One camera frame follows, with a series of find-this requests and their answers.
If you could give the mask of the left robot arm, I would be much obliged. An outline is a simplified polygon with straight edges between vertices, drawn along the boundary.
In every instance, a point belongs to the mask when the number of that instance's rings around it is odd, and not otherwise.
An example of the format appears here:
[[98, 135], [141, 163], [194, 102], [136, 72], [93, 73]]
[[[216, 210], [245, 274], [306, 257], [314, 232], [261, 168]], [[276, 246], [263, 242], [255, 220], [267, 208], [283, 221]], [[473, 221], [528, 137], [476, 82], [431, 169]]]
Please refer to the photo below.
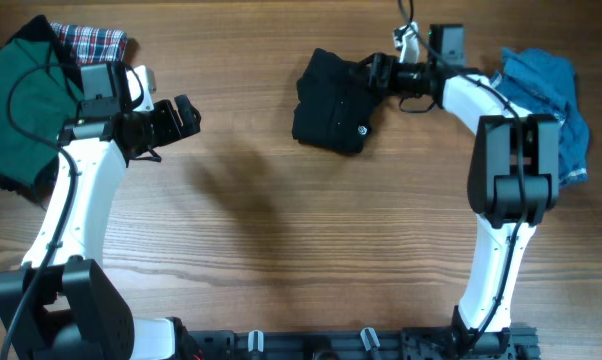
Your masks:
[[116, 190], [133, 160], [195, 135], [189, 99], [154, 101], [153, 72], [123, 62], [83, 66], [84, 97], [49, 146], [55, 187], [39, 233], [14, 271], [0, 273], [1, 355], [21, 359], [199, 359], [175, 317], [136, 318], [102, 268]]

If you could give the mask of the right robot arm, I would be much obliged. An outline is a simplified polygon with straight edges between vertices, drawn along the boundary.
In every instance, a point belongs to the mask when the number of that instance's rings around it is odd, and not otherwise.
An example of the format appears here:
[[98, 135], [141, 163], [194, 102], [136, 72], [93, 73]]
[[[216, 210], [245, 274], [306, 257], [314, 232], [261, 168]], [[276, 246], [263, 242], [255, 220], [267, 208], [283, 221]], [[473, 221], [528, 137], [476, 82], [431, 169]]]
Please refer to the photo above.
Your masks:
[[524, 252], [558, 198], [559, 125], [550, 115], [512, 104], [466, 64], [465, 29], [436, 24], [422, 38], [413, 24], [395, 31], [402, 52], [414, 44], [424, 62], [374, 53], [352, 75], [379, 95], [428, 96], [475, 136], [467, 195], [477, 219], [470, 277], [452, 322], [417, 329], [414, 350], [448, 359], [498, 359], [524, 353], [530, 328], [515, 328], [511, 302]]

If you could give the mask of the black shirt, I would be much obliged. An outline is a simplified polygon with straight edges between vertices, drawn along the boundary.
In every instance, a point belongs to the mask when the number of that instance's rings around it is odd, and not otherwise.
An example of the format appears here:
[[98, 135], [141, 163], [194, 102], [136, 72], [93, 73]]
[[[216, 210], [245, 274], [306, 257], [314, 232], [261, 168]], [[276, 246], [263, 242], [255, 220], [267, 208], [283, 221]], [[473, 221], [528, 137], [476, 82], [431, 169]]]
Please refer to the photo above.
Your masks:
[[299, 104], [292, 137], [307, 145], [358, 154], [372, 133], [370, 118], [381, 97], [357, 80], [356, 64], [317, 48], [296, 82]]

